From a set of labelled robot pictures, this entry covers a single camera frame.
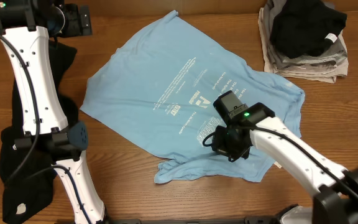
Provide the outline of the light blue printed t-shirt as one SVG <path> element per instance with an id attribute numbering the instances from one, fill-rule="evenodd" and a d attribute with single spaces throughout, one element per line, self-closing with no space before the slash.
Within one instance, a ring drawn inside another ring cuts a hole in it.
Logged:
<path id="1" fill-rule="evenodd" d="M 227 91 L 246 105 L 265 104 L 300 134 L 301 88 L 251 69 L 172 11 L 138 31 L 89 78 L 81 110 L 161 157 L 157 184 L 208 175 L 260 182 L 273 165 L 262 151 L 252 148 L 247 159 L 229 162 L 202 144 L 223 123 L 213 102 Z"/>

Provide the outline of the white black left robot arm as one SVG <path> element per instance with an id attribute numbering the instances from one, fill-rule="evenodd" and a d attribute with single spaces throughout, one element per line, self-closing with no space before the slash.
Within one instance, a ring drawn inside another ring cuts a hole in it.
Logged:
<path id="1" fill-rule="evenodd" d="M 58 38 L 91 35 L 90 9 L 64 1 L 0 1 L 0 41 L 14 71 L 12 125 L 1 133 L 3 220 L 23 223 L 53 199 L 59 178 L 75 223 L 109 223 L 86 163 L 88 132 L 58 93 L 76 49 Z"/>

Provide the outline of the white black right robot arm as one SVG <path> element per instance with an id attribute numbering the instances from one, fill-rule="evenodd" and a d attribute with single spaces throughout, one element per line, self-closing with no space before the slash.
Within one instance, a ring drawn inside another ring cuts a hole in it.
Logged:
<path id="1" fill-rule="evenodd" d="M 228 91 L 213 103 L 225 122 L 209 134 L 211 147 L 230 162 L 248 158 L 251 147 L 275 159 L 313 199 L 306 208 L 290 205 L 280 213 L 249 217 L 245 223 L 358 224 L 358 168 L 348 170 L 296 137 L 262 103 L 251 107 Z"/>

